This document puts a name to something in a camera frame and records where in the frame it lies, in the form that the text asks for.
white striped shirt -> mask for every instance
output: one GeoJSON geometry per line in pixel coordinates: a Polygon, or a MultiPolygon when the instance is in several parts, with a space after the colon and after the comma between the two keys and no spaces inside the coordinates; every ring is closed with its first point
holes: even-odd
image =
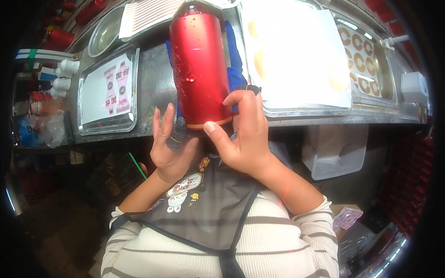
{"type": "MultiPolygon", "coordinates": [[[[236,261],[246,277],[316,278],[339,276],[337,238],[331,202],[289,218],[270,190],[255,199],[236,246],[236,261]]],[[[111,223],[122,212],[116,207],[111,223]]],[[[127,222],[108,240],[103,278],[222,277],[218,257],[127,222]]]]}

pink card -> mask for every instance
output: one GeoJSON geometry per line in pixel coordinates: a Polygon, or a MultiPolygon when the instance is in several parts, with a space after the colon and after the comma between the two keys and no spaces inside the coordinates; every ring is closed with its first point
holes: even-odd
{"type": "Polygon", "coordinates": [[[335,216],[335,219],[334,219],[334,222],[332,223],[332,225],[347,230],[362,215],[363,215],[363,211],[361,211],[361,210],[355,210],[355,209],[350,209],[350,208],[344,207],[340,211],[340,213],[337,216],[335,216]]]}
{"type": "Polygon", "coordinates": [[[116,93],[113,88],[113,77],[116,66],[113,66],[109,70],[104,72],[104,76],[107,84],[107,98],[105,99],[105,107],[108,109],[110,115],[113,114],[114,105],[116,104],[116,93]]]}
{"type": "Polygon", "coordinates": [[[125,66],[125,61],[121,62],[119,71],[116,73],[116,81],[119,86],[119,102],[117,104],[116,113],[130,110],[130,102],[127,97],[127,79],[130,68],[125,66]]]}

apron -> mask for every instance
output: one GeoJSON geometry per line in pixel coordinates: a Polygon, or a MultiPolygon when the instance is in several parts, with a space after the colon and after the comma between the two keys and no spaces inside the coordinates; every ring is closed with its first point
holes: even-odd
{"type": "MultiPolygon", "coordinates": [[[[274,144],[269,142],[272,153],[289,164],[284,146],[276,151],[274,144]]],[[[260,189],[265,187],[252,177],[228,167],[219,157],[208,155],[148,211],[119,216],[112,224],[112,231],[127,221],[138,222],[218,256],[224,278],[243,278],[244,273],[235,260],[235,248],[260,189]]]]}

sleeve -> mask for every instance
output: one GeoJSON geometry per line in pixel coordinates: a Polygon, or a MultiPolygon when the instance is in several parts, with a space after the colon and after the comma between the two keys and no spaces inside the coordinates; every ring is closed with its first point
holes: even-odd
{"type": "Polygon", "coordinates": [[[326,270],[327,277],[338,277],[339,266],[337,259],[338,241],[332,230],[334,214],[323,196],[323,203],[316,209],[292,218],[300,227],[300,239],[305,241],[314,251],[315,262],[320,270],[326,270]]]}
{"type": "MultiPolygon", "coordinates": [[[[110,220],[110,228],[111,224],[122,214],[123,212],[121,212],[119,207],[116,207],[116,210],[111,213],[112,218],[110,220]]],[[[142,228],[138,223],[128,221],[114,231],[105,246],[105,254],[101,266],[102,278],[107,278],[108,275],[113,272],[113,265],[119,257],[121,248],[126,242],[137,238],[141,229],[142,228]]]]}

hand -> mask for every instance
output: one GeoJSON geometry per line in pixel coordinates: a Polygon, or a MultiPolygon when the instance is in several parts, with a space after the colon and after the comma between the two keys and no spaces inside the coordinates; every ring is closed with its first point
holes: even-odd
{"type": "Polygon", "coordinates": [[[169,103],[167,110],[162,117],[162,124],[159,122],[159,109],[155,109],[153,116],[153,147],[150,151],[151,160],[157,167],[159,178],[167,183],[174,184],[187,172],[193,156],[196,153],[198,138],[188,141],[182,154],[177,155],[166,145],[166,139],[170,137],[173,130],[174,107],[169,103]]]}
{"type": "Polygon", "coordinates": [[[274,157],[267,142],[268,123],[263,114],[263,99],[252,91],[233,91],[224,106],[239,106],[238,137],[231,142],[227,133],[214,122],[204,124],[204,131],[229,167],[259,178],[271,168],[274,157]]]}

